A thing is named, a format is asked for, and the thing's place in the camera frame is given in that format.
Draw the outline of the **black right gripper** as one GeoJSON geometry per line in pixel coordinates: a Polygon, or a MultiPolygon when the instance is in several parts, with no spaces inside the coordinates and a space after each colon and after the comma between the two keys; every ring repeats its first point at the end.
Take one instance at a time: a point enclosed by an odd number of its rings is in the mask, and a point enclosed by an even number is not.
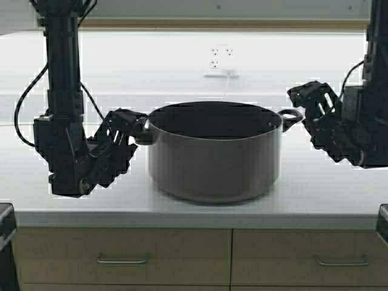
{"type": "Polygon", "coordinates": [[[346,159],[364,169],[387,167],[387,126],[362,109],[364,87],[346,87],[342,101],[326,82],[310,81],[287,94],[295,108],[304,108],[303,125],[314,148],[335,162],[346,159]]]}

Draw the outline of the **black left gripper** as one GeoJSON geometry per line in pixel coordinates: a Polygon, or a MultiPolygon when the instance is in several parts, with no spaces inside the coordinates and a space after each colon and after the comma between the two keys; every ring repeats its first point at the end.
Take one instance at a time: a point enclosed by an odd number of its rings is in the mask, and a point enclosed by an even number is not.
{"type": "Polygon", "coordinates": [[[40,116],[34,120],[36,151],[48,162],[48,181],[59,196],[89,195],[127,173],[138,146],[129,136],[142,130],[148,115],[129,109],[109,111],[94,136],[86,137],[83,118],[40,116]]]}

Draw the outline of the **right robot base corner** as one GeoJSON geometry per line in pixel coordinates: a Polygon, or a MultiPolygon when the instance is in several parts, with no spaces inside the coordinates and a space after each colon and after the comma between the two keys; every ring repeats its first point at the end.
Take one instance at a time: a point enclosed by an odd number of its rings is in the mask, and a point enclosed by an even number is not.
{"type": "Polygon", "coordinates": [[[388,243],[387,225],[387,204],[382,204],[378,212],[376,232],[386,244],[388,243]]]}

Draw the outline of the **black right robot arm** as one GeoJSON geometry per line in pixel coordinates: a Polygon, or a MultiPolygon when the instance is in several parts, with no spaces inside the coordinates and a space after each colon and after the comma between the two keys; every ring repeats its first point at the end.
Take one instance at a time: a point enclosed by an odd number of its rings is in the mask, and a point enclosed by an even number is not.
{"type": "Polygon", "coordinates": [[[372,1],[361,85],[310,81],[287,94],[305,109],[302,121],[310,142],[335,162],[346,159],[364,169],[387,167],[387,1],[372,1]]]}

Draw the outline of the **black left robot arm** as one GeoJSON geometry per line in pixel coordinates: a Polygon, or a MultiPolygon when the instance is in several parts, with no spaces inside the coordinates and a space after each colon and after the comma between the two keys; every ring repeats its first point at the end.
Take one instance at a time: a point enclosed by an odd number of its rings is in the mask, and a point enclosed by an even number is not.
{"type": "Polygon", "coordinates": [[[102,117],[93,136],[85,134],[78,31],[96,1],[32,1],[44,28],[48,107],[33,121],[28,145],[47,162],[54,195],[80,198],[96,186],[108,187],[127,173],[147,115],[116,109],[102,117]]]}

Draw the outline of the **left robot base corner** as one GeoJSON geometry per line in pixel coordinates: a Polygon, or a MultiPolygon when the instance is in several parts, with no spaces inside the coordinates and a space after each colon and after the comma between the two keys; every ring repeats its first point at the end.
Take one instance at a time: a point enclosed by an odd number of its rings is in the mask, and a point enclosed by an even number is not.
{"type": "Polygon", "coordinates": [[[1,203],[1,290],[20,290],[12,239],[16,234],[16,218],[11,203],[1,203]]]}

